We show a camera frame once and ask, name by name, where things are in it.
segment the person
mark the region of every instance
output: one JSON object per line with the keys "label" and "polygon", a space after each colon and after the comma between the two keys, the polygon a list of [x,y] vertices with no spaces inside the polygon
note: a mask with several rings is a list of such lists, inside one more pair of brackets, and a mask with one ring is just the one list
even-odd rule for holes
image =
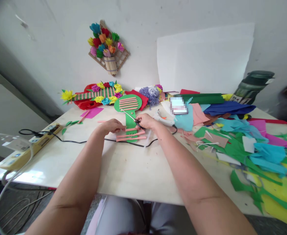
{"label": "person", "polygon": [[[199,161],[161,123],[148,114],[139,115],[140,125],[152,129],[173,173],[183,206],[152,203],[152,234],[251,235],[255,230]],[[45,210],[26,235],[80,234],[92,199],[97,192],[104,137],[124,129],[111,119],[91,134],[77,159],[61,181]],[[144,231],[144,219],[134,200],[108,196],[96,235]]]}

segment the yarn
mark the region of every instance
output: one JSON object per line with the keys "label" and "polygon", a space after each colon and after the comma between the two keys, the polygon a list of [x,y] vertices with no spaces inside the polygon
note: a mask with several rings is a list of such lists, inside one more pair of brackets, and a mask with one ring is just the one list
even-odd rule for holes
{"label": "yarn", "polygon": [[149,99],[148,105],[150,105],[150,110],[151,110],[151,107],[159,105],[160,92],[156,88],[156,86],[152,86],[152,87],[146,86],[144,88],[141,88],[139,93]]}

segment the hand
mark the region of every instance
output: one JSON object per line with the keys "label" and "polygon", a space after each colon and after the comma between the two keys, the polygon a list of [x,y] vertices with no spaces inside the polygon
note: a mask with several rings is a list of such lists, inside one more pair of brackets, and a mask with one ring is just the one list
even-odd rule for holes
{"label": "hand", "polygon": [[105,135],[108,135],[110,132],[118,133],[120,132],[121,129],[125,129],[126,126],[123,126],[123,124],[120,121],[113,118],[99,125],[98,128],[101,131],[103,131]]}
{"label": "hand", "polygon": [[140,121],[140,126],[147,128],[147,129],[153,129],[160,123],[152,118],[149,114],[140,114],[136,117],[136,120]]}

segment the pants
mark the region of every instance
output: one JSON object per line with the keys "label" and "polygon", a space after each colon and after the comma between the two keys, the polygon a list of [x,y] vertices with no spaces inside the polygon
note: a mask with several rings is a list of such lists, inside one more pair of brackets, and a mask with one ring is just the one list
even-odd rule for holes
{"label": "pants", "polygon": [[[143,208],[133,199],[107,196],[96,228],[96,235],[144,233]],[[157,235],[196,234],[183,206],[152,203],[150,233]]]}

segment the flower bouquet craft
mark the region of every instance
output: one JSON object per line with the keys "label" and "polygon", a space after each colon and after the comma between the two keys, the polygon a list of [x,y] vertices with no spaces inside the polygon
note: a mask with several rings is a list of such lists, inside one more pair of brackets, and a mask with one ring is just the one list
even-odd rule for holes
{"label": "flower bouquet craft", "polygon": [[61,99],[63,104],[71,104],[74,102],[80,109],[86,110],[97,107],[99,105],[114,104],[115,101],[124,95],[124,91],[120,84],[116,82],[100,82],[86,86],[84,92],[76,92],[72,90],[62,90]]}
{"label": "flower bouquet craft", "polygon": [[127,59],[129,52],[119,42],[119,35],[107,29],[104,21],[90,26],[93,37],[88,39],[91,46],[89,55],[95,59],[108,74],[115,76]]}

